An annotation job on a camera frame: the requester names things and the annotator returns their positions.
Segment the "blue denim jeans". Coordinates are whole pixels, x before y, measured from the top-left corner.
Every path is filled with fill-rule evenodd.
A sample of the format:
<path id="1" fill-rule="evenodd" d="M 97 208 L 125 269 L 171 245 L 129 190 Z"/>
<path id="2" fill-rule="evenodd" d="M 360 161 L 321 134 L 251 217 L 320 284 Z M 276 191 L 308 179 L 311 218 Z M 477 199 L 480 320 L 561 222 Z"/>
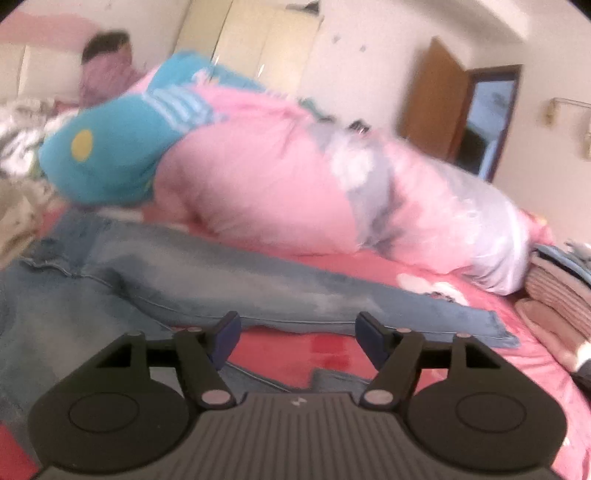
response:
<path id="1" fill-rule="evenodd" d="M 365 311 L 434 341 L 519 344 L 491 312 L 74 210 L 1 273 L 1 423 L 25 439 L 34 402 L 128 331 L 161 339 L 229 311 L 245 327 L 342 335 Z"/>

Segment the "cream wardrobe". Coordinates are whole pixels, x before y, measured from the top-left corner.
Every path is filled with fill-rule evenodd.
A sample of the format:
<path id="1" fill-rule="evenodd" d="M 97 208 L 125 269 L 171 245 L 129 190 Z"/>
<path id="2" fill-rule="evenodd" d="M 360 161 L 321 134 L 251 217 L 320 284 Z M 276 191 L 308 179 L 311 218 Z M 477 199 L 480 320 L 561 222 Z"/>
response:
<path id="1" fill-rule="evenodd" d="M 191 50 L 270 90 L 296 95 L 322 17 L 269 1 L 193 1 L 174 50 Z"/>

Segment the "beige garment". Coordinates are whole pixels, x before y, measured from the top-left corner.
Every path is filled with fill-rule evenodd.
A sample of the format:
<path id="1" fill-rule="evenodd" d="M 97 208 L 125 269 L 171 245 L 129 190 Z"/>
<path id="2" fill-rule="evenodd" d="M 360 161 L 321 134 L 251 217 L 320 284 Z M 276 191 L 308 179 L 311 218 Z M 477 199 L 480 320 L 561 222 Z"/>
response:
<path id="1" fill-rule="evenodd" d="M 45 179 L 1 179 L 0 264 L 4 269 L 36 238 L 56 196 Z"/>

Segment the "person in purple top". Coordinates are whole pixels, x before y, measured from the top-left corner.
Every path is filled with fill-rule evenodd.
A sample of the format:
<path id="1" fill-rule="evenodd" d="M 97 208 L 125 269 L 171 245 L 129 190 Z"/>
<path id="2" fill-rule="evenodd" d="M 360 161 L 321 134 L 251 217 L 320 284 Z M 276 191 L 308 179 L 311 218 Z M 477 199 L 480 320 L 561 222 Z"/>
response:
<path id="1" fill-rule="evenodd" d="M 92 108 L 119 97 L 143 75 L 133 65 L 127 31 L 98 32 L 82 51 L 79 105 L 84 109 Z"/>

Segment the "red floral bed blanket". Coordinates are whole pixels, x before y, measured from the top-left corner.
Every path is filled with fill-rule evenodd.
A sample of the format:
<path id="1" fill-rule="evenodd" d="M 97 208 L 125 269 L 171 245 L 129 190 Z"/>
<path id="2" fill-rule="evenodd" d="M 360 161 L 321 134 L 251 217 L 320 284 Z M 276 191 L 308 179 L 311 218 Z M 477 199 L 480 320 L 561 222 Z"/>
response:
<path id="1" fill-rule="evenodd" d="M 435 341 L 460 332 L 495 347 L 562 406 L 555 470 L 590 475 L 590 406 L 570 375 L 503 299 L 473 309 L 402 290 L 397 267 L 370 254 L 290 262 L 165 227 L 76 210 L 1 273 L 1 424 L 28 445 L 32 404 L 120 335 L 242 316 L 242 342 L 221 372 L 246 392 L 349 391 L 372 369 L 353 341 L 358 313 Z"/>

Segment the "white grey patterned blanket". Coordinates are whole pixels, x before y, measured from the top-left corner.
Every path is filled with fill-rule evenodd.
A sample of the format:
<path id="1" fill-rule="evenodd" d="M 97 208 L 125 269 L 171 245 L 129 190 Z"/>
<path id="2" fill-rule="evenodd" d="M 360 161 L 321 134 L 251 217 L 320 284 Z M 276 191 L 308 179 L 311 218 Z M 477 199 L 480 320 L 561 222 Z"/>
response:
<path id="1" fill-rule="evenodd" d="M 1 103 L 1 177 L 39 179 L 43 143 L 79 112 L 77 104 L 53 98 L 17 98 Z"/>

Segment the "pink floral duvet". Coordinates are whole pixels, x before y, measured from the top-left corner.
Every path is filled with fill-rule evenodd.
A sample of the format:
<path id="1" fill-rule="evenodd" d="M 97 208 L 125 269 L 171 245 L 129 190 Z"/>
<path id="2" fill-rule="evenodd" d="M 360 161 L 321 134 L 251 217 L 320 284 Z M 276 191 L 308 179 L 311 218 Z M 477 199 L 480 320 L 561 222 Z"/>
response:
<path id="1" fill-rule="evenodd" d="M 156 168 L 153 198 L 168 220 L 295 255 L 370 249 L 499 295 L 524 284 L 537 224 L 471 173 L 404 140 L 318 121 L 294 101 L 208 84 L 201 73 L 168 80 L 155 69 L 134 91 L 180 117 L 195 94 L 216 114 Z"/>

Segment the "pink cream headboard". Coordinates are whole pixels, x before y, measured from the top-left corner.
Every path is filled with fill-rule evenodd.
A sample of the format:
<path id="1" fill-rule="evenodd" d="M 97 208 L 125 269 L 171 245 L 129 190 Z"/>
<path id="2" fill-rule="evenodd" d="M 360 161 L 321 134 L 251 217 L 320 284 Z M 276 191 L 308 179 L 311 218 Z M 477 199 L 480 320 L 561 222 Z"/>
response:
<path id="1" fill-rule="evenodd" d="M 1 99 L 75 100 L 81 52 L 98 30 L 78 15 L 12 12 L 1 22 Z"/>

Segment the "brown wooden door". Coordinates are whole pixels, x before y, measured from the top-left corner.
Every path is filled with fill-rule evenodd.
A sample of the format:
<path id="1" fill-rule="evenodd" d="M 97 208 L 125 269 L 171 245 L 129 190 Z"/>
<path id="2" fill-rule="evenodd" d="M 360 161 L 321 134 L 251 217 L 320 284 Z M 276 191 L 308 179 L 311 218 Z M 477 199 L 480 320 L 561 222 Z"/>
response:
<path id="1" fill-rule="evenodd" d="M 433 37 L 412 82 L 400 135 L 425 154 L 447 160 L 469 83 L 465 68 Z"/>

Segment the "stack of folded pink clothes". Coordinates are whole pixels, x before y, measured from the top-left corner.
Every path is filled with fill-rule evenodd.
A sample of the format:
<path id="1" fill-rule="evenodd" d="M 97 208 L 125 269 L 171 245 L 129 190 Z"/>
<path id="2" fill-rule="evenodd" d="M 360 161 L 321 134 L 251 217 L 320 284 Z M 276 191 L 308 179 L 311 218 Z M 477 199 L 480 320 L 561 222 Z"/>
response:
<path id="1" fill-rule="evenodd" d="M 515 309 L 536 339 L 590 391 L 590 245 L 538 245 Z"/>

